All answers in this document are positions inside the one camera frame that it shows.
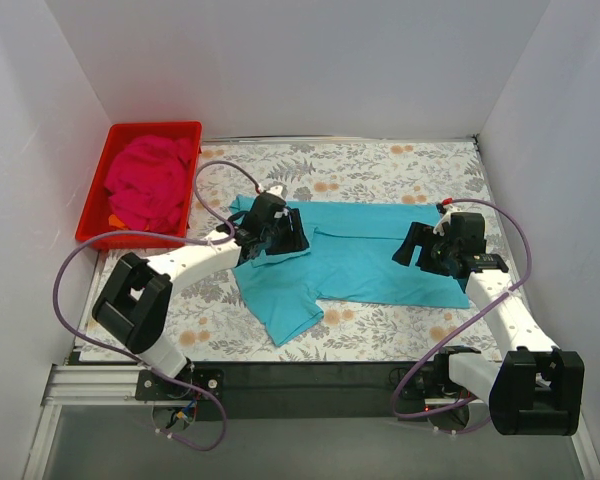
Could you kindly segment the turquoise t shirt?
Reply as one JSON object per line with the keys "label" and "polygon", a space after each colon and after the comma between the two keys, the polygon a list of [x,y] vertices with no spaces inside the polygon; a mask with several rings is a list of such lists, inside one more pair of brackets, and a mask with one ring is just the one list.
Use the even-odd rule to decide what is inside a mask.
{"label": "turquoise t shirt", "polygon": [[306,250],[261,254],[234,269],[248,310],[275,346],[324,317],[320,300],[466,309],[455,280],[404,267],[392,257],[414,222],[434,224],[432,205],[296,202]]}

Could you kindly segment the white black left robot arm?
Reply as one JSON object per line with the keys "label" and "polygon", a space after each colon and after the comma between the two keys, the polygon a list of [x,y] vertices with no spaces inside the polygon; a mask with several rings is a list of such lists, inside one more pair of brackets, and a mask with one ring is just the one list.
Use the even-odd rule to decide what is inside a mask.
{"label": "white black left robot arm", "polygon": [[279,194],[259,194],[248,211],[227,221],[192,245],[141,258],[122,256],[107,279],[92,316],[126,351],[155,370],[158,387],[173,400],[193,386],[191,361],[164,332],[172,296],[221,271],[265,253],[309,248],[301,214]]}

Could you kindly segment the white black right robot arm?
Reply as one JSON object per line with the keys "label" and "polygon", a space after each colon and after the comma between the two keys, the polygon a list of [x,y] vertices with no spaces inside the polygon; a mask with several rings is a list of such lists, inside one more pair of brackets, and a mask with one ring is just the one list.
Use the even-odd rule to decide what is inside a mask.
{"label": "white black right robot arm", "polygon": [[475,348],[443,343],[425,358],[433,387],[444,397],[465,391],[481,400],[503,435],[571,436],[579,426],[584,362],[544,333],[505,261],[486,248],[484,217],[447,208],[434,226],[412,223],[393,255],[400,265],[456,280],[502,357],[494,363]]}

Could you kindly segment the floral patterned table mat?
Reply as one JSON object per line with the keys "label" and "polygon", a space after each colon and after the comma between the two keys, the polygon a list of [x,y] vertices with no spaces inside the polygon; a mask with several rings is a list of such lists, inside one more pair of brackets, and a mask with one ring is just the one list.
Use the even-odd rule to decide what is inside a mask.
{"label": "floral patterned table mat", "polygon": [[[476,146],[442,143],[233,143],[205,144],[202,199],[190,211],[190,235],[213,226],[251,180],[282,184],[300,201],[432,204],[463,198],[487,220],[487,245],[510,253],[505,222],[492,209],[492,193]],[[178,294],[166,323],[169,339],[196,361],[417,360],[440,340],[468,345],[495,361],[499,350],[485,322],[471,309],[427,309],[324,301],[323,318],[276,347],[245,308],[233,274],[215,274]]]}

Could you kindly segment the magenta t shirt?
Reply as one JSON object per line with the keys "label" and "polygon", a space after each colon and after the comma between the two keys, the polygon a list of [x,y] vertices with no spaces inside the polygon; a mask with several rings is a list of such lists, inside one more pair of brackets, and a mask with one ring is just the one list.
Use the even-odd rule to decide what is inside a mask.
{"label": "magenta t shirt", "polygon": [[145,135],[133,139],[116,155],[104,182],[111,214],[127,230],[175,233],[193,153],[188,138]]}

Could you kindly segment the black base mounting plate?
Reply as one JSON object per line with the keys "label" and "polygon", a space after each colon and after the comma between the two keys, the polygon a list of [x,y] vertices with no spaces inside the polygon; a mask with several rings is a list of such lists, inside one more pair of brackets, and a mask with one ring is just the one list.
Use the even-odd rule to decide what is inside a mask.
{"label": "black base mounting plate", "polygon": [[[390,397],[415,362],[200,362],[180,374],[219,400],[229,419],[305,419],[387,417]],[[443,387],[433,362],[402,390],[401,413],[416,413],[468,397],[466,390]],[[159,379],[146,370],[135,399],[184,405],[195,391]]]}

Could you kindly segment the orange cloth in bin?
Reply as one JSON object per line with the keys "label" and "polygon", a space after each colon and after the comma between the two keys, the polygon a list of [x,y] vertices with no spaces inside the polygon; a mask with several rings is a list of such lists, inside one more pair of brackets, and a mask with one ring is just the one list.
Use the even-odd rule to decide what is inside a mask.
{"label": "orange cloth in bin", "polygon": [[127,230],[127,225],[119,219],[115,214],[111,214],[107,219],[108,225],[111,229],[115,230]]}

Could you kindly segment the red plastic bin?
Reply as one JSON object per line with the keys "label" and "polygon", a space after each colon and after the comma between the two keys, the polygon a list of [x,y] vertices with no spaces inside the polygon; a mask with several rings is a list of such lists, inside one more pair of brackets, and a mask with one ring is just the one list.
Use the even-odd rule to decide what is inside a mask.
{"label": "red plastic bin", "polygon": [[202,125],[197,121],[118,123],[108,132],[75,238],[98,250],[169,248],[188,230]]}

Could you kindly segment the aluminium frame rail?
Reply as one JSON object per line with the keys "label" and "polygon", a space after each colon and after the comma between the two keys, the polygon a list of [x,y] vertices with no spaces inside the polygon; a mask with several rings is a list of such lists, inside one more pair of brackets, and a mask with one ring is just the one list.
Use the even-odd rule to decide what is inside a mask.
{"label": "aluminium frame rail", "polygon": [[133,401],[140,368],[132,365],[53,366],[23,479],[42,479],[65,406],[125,405]]}

